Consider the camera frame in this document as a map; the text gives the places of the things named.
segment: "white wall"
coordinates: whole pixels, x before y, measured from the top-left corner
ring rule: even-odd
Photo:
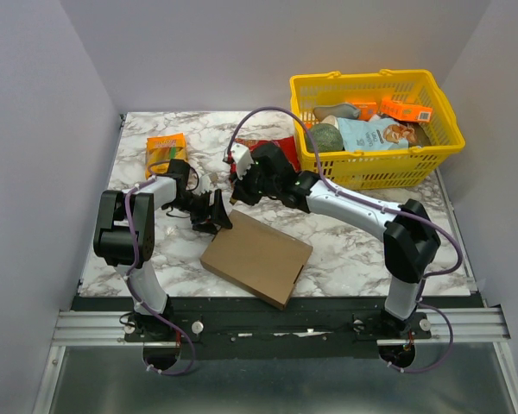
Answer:
[[[298,73],[443,81],[489,0],[61,0],[122,110],[289,106]]]
[[[32,410],[118,124],[60,3],[0,2],[0,413]]]
[[[445,184],[478,284],[504,309],[518,370],[518,0],[492,2],[444,90],[466,140]]]

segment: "yellow basket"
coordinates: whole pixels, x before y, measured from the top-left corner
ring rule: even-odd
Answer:
[[[433,108],[432,120],[422,124],[432,144],[392,151],[338,151],[322,153],[320,163],[327,178],[353,189],[404,187],[419,184],[450,154],[464,147],[457,118],[443,91],[429,71],[390,71],[358,75],[330,72],[298,75],[290,79],[292,112],[304,122],[318,123],[317,105],[341,104],[347,100],[377,101],[385,97]],[[313,153],[306,150],[301,127],[295,123],[297,154],[301,168],[318,171]]]

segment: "orange box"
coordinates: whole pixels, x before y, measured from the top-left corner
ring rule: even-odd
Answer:
[[[380,112],[399,121],[430,122],[430,118],[432,118],[432,108],[391,99],[382,100]]]
[[[149,179],[151,175],[150,169],[156,174],[166,173],[169,161],[173,159],[188,161],[184,134],[148,138],[146,142],[146,179]]]
[[[358,119],[361,121],[368,121],[372,116],[378,112],[378,103],[376,102],[351,102],[350,104],[361,110],[361,115]]]

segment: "brown box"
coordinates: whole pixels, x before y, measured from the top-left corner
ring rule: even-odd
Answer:
[[[231,230],[221,229],[201,256],[217,276],[284,309],[313,247],[233,210]]]

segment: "white marble surface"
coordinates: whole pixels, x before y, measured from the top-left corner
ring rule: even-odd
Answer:
[[[122,190],[144,180],[144,148],[150,136],[182,132],[188,144],[188,158],[199,174],[218,174],[216,186],[228,200],[229,167],[222,154],[231,132],[247,112],[169,112],[130,113],[127,116],[117,157],[111,173],[111,189]],[[240,133],[250,139],[282,138],[292,135],[294,125],[288,116],[262,113],[252,117]],[[450,224],[439,188],[432,174],[421,185],[407,189],[366,191],[366,194],[396,202],[409,198],[421,201],[431,219],[449,230]],[[228,211],[231,205],[225,203]],[[238,203],[238,210],[273,228],[313,246],[313,254],[303,269],[293,296],[381,296],[388,294],[389,273],[383,265],[382,244],[362,230],[335,219],[290,210],[279,202],[263,199],[249,207]],[[161,286],[172,296],[250,296],[231,283],[207,272],[199,257],[212,236],[191,229],[189,220],[155,214],[155,251],[152,258]],[[443,240],[432,269],[451,266],[452,246]],[[464,269],[427,281],[427,295],[469,295]],[[91,251],[80,288],[83,296],[129,296],[112,267]]]

